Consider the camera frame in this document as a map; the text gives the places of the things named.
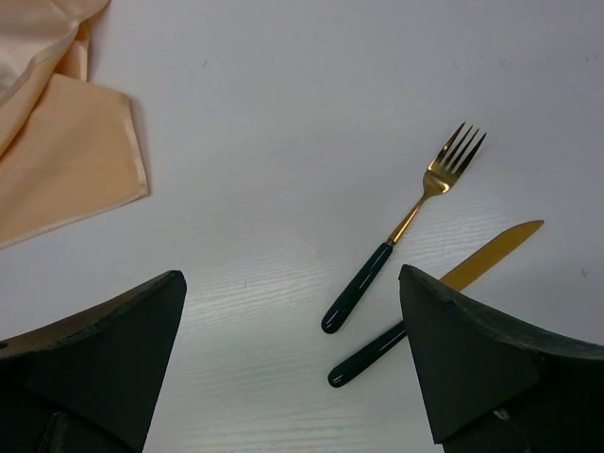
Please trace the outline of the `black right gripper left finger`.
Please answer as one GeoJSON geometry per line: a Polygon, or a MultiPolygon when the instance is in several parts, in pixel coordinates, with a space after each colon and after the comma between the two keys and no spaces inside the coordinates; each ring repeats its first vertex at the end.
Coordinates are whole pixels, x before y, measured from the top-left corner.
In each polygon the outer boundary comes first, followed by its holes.
{"type": "Polygon", "coordinates": [[[2,451],[143,451],[186,292],[168,271],[2,340],[2,451]]]}

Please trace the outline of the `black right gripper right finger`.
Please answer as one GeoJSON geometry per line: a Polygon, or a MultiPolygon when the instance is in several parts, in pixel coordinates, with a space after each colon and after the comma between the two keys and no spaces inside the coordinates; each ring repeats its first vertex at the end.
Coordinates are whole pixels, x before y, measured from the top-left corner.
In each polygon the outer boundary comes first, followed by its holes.
{"type": "Polygon", "coordinates": [[[405,265],[400,303],[446,452],[600,452],[603,348],[533,326],[405,265]]]}

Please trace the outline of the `peach cloth napkin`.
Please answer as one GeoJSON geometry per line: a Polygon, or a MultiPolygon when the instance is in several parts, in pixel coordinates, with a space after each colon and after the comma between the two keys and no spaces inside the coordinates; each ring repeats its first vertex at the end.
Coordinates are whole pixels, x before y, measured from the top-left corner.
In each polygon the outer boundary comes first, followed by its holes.
{"type": "Polygon", "coordinates": [[[88,80],[105,1],[1,4],[1,245],[148,196],[122,92],[88,80]]]}

